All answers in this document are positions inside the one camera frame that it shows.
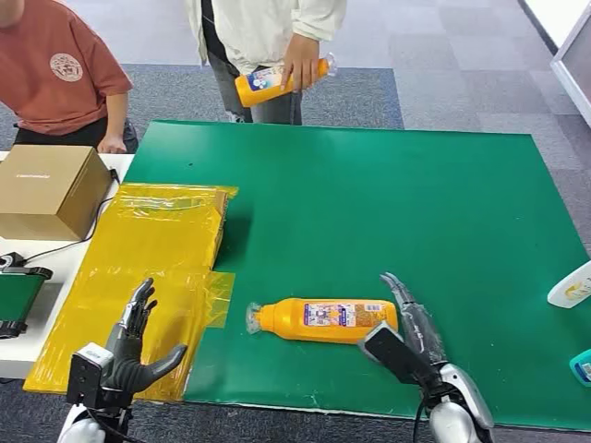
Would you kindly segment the person's hand holding bottle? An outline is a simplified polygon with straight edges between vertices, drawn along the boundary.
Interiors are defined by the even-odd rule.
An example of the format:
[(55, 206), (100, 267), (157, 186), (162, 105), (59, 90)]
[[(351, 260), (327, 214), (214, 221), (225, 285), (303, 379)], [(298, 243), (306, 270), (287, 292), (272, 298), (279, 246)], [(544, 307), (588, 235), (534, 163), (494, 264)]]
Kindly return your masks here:
[(289, 81), (292, 90), (305, 90), (318, 79), (320, 44), (315, 39), (294, 33), (284, 56), (284, 70), (281, 88)]

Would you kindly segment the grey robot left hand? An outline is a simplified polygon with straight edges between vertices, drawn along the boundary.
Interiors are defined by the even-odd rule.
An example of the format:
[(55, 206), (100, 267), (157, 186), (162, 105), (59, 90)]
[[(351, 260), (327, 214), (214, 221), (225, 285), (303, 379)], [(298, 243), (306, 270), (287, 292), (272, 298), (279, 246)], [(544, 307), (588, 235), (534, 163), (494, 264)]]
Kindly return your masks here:
[(121, 319), (112, 328), (106, 349), (113, 354), (114, 363), (106, 381), (107, 388), (131, 398), (173, 371), (186, 355), (187, 346), (180, 343), (157, 361), (147, 365), (141, 362), (143, 333), (151, 310), (158, 303), (150, 300), (155, 292), (152, 278), (143, 281), (133, 291)]

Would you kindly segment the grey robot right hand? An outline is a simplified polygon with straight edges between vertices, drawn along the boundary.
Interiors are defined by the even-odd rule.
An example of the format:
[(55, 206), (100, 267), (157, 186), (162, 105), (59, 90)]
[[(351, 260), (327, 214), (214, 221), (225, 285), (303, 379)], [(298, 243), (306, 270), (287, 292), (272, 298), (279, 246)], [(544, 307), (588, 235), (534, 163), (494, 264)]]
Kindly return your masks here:
[(368, 358), (402, 384), (414, 384), (429, 396), (440, 389), (440, 367), (448, 362), (440, 334), (426, 309), (390, 272), (380, 276), (393, 295), (398, 329), (383, 320), (358, 342)]

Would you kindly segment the person's hand on table edge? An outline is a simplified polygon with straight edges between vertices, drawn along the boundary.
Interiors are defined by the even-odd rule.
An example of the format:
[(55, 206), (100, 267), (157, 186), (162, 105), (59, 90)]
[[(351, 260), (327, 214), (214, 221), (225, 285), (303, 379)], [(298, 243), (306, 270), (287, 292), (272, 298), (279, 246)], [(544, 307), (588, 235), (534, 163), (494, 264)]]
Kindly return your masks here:
[(99, 153), (124, 154), (128, 150), (123, 136), (115, 133), (106, 133), (97, 147)]

